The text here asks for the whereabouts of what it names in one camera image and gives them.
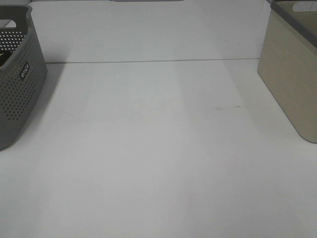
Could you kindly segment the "beige plastic storage bin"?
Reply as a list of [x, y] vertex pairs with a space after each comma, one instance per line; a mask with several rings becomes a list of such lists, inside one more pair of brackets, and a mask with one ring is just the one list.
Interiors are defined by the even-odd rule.
[[306, 141], [317, 141], [317, 2], [272, 0], [258, 74]]

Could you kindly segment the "grey perforated plastic basket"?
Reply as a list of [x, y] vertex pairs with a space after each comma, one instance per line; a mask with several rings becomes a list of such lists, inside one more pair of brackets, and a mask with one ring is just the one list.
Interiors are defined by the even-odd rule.
[[47, 66], [28, 5], [1, 5], [0, 148], [11, 146], [26, 124], [47, 76]]

